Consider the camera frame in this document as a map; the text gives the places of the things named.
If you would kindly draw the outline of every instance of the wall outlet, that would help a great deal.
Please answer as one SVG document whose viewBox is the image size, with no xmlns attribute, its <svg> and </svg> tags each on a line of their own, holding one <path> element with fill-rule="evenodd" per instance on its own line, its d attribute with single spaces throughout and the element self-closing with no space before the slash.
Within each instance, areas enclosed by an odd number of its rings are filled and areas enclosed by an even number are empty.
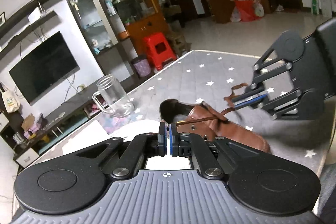
<svg viewBox="0 0 336 224">
<path fill-rule="evenodd" d="M 81 84 L 81 85 L 78 86 L 79 92 L 82 91 L 82 90 L 84 90 L 84 89 L 85 89 L 85 85 L 84 84 Z"/>
</svg>

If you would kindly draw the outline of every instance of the purple trash bin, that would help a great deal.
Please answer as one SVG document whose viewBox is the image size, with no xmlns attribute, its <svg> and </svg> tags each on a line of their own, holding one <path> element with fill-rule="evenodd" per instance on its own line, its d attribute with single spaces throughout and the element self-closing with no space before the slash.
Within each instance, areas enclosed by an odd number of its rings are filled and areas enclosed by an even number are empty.
<svg viewBox="0 0 336 224">
<path fill-rule="evenodd" d="M 131 62 L 140 77 L 147 76 L 152 72 L 147 57 L 144 54 L 139 55 L 137 58 L 134 58 Z"/>
</svg>

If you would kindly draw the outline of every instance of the wooden stool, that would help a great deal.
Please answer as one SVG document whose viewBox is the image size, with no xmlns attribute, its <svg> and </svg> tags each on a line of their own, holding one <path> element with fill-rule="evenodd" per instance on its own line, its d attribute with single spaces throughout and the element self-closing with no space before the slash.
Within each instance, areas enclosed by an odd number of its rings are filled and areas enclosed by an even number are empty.
<svg viewBox="0 0 336 224">
<path fill-rule="evenodd" d="M 182 56 L 183 51 L 190 52 L 190 43 L 184 38 L 184 35 L 177 32 L 170 32 L 166 34 L 166 38 L 169 41 L 173 51 L 178 55 L 178 57 Z"/>
</svg>

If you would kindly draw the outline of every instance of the gray ribbed plate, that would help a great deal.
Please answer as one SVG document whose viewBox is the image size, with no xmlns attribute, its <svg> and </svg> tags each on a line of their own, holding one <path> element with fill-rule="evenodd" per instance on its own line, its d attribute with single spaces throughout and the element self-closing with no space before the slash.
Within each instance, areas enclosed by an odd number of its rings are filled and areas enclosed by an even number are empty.
<svg viewBox="0 0 336 224">
<path fill-rule="evenodd" d="M 45 216 L 24 212 L 15 224 L 322 224 L 311 212 L 291 217 L 254 213 L 227 192 L 221 181 L 196 170 L 140 170 L 130 180 L 114 182 L 105 196 L 81 212 Z"/>
</svg>

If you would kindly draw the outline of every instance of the glass mug handle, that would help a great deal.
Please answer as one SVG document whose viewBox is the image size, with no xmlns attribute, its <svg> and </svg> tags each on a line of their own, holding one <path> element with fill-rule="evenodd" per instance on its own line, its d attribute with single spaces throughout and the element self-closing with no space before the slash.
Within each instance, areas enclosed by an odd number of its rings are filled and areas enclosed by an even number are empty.
<svg viewBox="0 0 336 224">
<path fill-rule="evenodd" d="M 96 105 L 100 108 L 100 110 L 102 112 L 105 112 L 105 113 L 108 113 L 108 114 L 114 114 L 114 110 L 113 109 L 105 109 L 103 107 L 103 105 L 99 102 L 99 100 L 97 99 L 97 95 L 100 95 L 100 92 L 99 91 L 96 91 L 93 95 L 92 95 L 92 100 L 96 103 Z"/>
</svg>

